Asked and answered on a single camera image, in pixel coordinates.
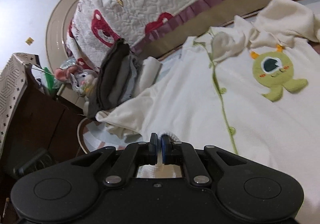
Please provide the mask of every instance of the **white towel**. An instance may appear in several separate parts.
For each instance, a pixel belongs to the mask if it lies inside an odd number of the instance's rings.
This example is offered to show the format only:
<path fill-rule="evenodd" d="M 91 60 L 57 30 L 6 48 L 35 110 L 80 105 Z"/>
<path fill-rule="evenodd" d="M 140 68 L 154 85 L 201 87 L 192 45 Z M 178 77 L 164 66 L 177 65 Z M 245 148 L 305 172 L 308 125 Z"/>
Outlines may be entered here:
<path fill-rule="evenodd" d="M 161 62 L 153 57 L 148 57 L 143 61 L 142 68 L 133 91 L 133 97 L 139 95 L 146 88 L 155 82 Z"/>

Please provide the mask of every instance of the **metal screw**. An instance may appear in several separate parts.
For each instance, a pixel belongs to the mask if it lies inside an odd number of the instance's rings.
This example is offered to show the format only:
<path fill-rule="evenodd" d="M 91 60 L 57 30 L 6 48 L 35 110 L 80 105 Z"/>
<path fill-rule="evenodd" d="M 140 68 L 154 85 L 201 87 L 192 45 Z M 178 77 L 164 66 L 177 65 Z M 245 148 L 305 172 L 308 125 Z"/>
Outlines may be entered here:
<path fill-rule="evenodd" d="M 195 183 L 199 183 L 199 184 L 207 183 L 210 181 L 210 179 L 204 175 L 198 175 L 198 176 L 194 177 L 193 180 Z"/>
<path fill-rule="evenodd" d="M 121 177 L 117 175 L 110 175 L 106 178 L 106 183 L 116 184 L 121 182 Z"/>

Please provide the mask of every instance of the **folded clothes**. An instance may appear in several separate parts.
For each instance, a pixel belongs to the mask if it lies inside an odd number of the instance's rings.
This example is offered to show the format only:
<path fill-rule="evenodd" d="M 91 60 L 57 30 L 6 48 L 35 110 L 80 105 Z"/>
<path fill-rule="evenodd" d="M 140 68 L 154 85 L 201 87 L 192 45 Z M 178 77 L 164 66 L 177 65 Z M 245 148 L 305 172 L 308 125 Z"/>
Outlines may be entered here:
<path fill-rule="evenodd" d="M 117 79 L 122 61 L 129 55 L 129 51 L 129 45 L 124 44 L 124 39 L 119 39 L 103 59 L 95 89 L 89 98 L 88 118 L 95 120 L 98 111 L 112 108 L 109 94 Z"/>
<path fill-rule="evenodd" d="M 124 85 L 124 88 L 122 90 L 121 97 L 118 101 L 118 105 L 132 98 L 133 90 L 134 90 L 134 87 L 138 78 L 138 73 L 141 67 L 141 63 L 137 56 L 129 55 L 128 59 L 129 59 L 129 66 L 130 66 L 129 75 L 127 78 L 127 82 Z"/>
<path fill-rule="evenodd" d="M 142 68 L 134 87 L 133 97 L 136 97 L 146 88 L 154 84 L 161 65 L 161 62 L 153 57 L 148 57 L 143 61 Z"/>
<path fill-rule="evenodd" d="M 129 78 L 130 74 L 130 55 L 125 56 L 122 60 L 120 70 L 117 75 L 115 84 L 110 92 L 109 100 L 111 107 L 116 107 L 118 105 L 118 100 L 121 97 L 124 86 Z"/>

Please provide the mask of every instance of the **stuffed toy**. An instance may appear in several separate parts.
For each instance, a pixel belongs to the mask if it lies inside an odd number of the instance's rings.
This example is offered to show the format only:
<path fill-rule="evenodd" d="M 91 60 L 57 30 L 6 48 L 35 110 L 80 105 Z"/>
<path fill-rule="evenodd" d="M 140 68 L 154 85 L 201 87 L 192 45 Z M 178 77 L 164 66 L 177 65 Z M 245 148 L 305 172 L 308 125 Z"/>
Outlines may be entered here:
<path fill-rule="evenodd" d="M 56 69 L 54 76 L 61 82 L 70 83 L 79 96 L 87 97 L 90 96 L 98 77 L 94 70 L 83 69 L 78 64 L 65 69 Z"/>

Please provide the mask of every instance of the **green monster embroidery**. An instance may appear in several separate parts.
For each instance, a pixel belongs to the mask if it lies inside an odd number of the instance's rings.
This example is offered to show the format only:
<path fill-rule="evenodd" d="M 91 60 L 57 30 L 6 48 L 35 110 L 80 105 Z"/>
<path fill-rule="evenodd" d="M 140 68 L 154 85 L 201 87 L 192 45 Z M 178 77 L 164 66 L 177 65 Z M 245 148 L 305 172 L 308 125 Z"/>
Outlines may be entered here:
<path fill-rule="evenodd" d="M 293 79 L 293 64 L 287 55 L 282 53 L 282 47 L 277 46 L 276 52 L 257 54 L 251 52 L 255 59 L 252 67 L 254 78 L 263 86 L 270 88 L 270 92 L 262 94 L 272 102 L 282 98 L 283 88 L 295 93 L 308 85 L 304 78 Z"/>

